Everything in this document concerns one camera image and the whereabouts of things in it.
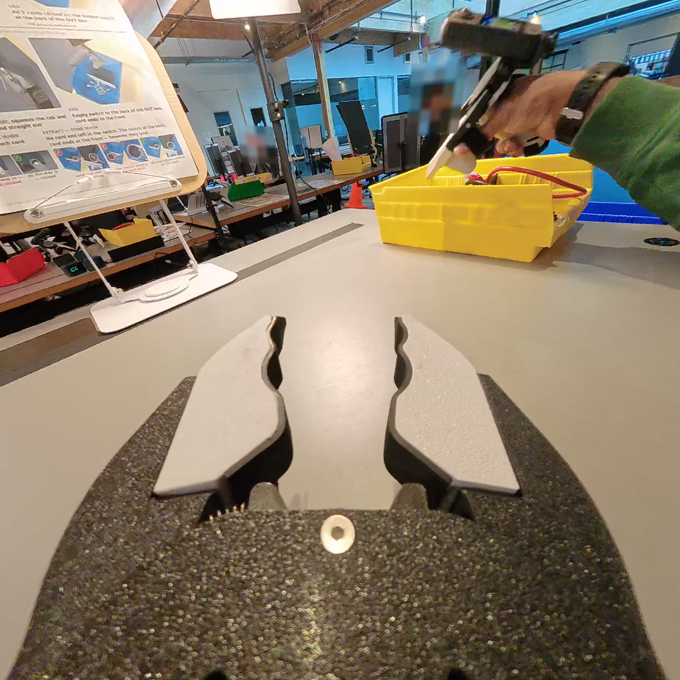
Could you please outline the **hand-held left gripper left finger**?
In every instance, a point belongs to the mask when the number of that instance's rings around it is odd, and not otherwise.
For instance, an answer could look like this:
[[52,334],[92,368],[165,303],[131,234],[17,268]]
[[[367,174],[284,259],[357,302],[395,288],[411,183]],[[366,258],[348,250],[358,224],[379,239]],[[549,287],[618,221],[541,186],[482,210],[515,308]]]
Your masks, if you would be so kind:
[[247,497],[276,483],[293,446],[279,387],[286,319],[264,316],[199,370],[154,486],[158,497],[216,491],[230,478]]

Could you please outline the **black computer monitor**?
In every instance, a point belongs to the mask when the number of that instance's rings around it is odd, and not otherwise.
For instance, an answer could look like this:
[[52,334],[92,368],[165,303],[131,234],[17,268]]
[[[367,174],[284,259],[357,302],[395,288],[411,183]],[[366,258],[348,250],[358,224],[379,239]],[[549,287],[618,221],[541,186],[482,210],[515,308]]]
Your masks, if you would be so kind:
[[408,112],[381,118],[383,168],[399,174],[420,166],[420,136],[417,115]]

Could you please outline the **black display panel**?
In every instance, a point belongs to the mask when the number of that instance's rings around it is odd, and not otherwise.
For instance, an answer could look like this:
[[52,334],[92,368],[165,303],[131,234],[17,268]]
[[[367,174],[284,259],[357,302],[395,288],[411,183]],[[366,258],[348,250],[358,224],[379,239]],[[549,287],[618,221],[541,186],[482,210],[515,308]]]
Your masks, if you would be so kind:
[[342,101],[337,109],[347,130],[353,153],[360,156],[373,156],[373,138],[360,101]]

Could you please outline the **long wooden workbench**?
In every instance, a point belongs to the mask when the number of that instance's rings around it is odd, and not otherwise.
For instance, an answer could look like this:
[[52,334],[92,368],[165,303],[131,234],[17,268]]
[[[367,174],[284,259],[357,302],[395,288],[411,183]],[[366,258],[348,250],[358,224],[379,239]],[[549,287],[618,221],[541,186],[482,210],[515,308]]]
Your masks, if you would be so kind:
[[[336,176],[330,172],[300,177],[296,181],[296,199],[301,208],[321,208],[324,211],[339,209],[341,190],[356,182],[372,180],[384,173],[382,165],[370,166],[360,174]],[[252,217],[280,214],[290,211],[291,199],[285,184],[269,186],[262,195],[233,202],[230,208],[224,203],[214,205],[214,214],[205,209],[189,215],[184,211],[174,214],[176,220],[205,228],[232,225]]]
[[[112,260],[106,264],[103,274],[111,277],[127,269],[140,266],[146,262],[162,260],[183,249],[179,239],[164,242],[159,248],[142,252],[141,244],[122,247],[125,254],[131,256],[126,259]],[[27,305],[47,296],[63,293],[89,283],[100,283],[101,280],[94,271],[86,270],[76,276],[68,276],[62,268],[50,262],[38,273],[24,281],[1,288],[1,312]]]

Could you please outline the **white light panel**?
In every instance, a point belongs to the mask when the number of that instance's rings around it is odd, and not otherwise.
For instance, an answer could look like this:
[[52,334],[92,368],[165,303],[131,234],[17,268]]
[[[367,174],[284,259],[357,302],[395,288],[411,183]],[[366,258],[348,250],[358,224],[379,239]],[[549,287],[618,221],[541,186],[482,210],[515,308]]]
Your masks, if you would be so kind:
[[299,1],[209,1],[216,20],[243,18],[280,18],[301,13]]

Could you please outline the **person's right forearm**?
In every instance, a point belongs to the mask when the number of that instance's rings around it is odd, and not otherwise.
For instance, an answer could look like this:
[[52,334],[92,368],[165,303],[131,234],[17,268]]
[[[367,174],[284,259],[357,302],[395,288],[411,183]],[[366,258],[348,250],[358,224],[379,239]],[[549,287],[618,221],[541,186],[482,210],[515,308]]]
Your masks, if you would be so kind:
[[609,174],[679,229],[679,88],[625,76],[589,113],[570,155]]

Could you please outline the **large yellow plastic bin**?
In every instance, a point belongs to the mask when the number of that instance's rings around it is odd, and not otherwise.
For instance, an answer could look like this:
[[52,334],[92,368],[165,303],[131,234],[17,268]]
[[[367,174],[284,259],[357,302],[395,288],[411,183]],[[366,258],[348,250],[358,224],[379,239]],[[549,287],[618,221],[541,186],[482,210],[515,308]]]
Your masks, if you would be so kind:
[[531,262],[577,221],[593,166],[568,154],[481,160],[472,174],[426,167],[375,186],[381,240],[429,250]]

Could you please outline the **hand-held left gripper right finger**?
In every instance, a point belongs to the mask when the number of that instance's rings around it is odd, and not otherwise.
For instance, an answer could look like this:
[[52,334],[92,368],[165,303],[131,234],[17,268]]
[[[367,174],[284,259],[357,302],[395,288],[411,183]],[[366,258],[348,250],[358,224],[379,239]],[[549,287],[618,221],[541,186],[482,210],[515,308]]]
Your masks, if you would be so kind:
[[520,484],[480,375],[464,354],[421,321],[395,318],[395,387],[384,463],[427,498],[474,489],[515,496]]

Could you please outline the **person's right hand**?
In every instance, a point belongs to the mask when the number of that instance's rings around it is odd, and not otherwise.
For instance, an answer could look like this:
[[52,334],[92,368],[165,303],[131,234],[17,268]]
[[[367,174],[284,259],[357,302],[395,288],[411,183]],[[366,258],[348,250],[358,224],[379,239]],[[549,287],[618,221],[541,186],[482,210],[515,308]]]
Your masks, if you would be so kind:
[[521,139],[530,132],[543,140],[556,137],[556,125],[584,71],[559,71],[519,78],[483,120],[483,132],[496,140],[503,156],[524,154]]

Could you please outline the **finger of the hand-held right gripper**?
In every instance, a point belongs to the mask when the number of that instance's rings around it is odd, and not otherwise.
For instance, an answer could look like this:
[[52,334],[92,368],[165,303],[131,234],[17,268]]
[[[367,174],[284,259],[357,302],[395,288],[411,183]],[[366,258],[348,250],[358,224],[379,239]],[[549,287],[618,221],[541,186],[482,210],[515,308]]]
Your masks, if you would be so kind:
[[427,178],[434,177],[445,166],[462,174],[474,171],[477,161],[490,148],[482,130],[483,119],[505,89],[506,58],[497,57],[463,105],[458,129],[449,134],[430,160]]

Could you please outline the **black wristwatch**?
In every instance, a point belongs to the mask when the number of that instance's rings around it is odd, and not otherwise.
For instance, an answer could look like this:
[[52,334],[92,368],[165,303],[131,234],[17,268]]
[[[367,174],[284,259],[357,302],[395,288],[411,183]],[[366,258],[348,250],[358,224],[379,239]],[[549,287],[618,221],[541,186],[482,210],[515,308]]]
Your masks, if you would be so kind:
[[585,121],[585,115],[601,89],[610,80],[629,75],[629,64],[600,62],[591,67],[574,88],[556,124],[556,140],[571,146]]

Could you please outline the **red plastic bin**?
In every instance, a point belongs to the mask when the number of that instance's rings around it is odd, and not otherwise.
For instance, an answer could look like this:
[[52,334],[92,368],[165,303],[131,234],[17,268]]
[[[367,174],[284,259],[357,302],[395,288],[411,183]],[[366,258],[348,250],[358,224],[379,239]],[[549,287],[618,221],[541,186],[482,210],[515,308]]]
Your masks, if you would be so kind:
[[1,287],[16,285],[46,267],[44,255],[38,248],[14,254],[1,261]]

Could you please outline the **grey lamp pole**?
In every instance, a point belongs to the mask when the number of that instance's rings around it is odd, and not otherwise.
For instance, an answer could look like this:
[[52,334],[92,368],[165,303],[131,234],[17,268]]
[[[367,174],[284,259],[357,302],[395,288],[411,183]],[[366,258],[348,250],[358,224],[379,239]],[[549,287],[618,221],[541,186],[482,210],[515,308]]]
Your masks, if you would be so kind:
[[284,136],[284,130],[282,128],[282,120],[284,117],[284,104],[282,103],[282,101],[276,99],[275,89],[269,77],[269,72],[267,68],[264,50],[262,47],[259,26],[257,24],[257,21],[254,17],[251,17],[249,18],[248,23],[250,25],[251,46],[259,69],[262,86],[265,91],[268,117],[273,127],[273,132],[276,140],[280,168],[282,170],[285,185],[288,191],[291,214],[293,216],[295,226],[299,226],[302,224],[301,209],[296,191],[296,181],[291,168],[290,157],[288,154],[288,149],[286,146]]

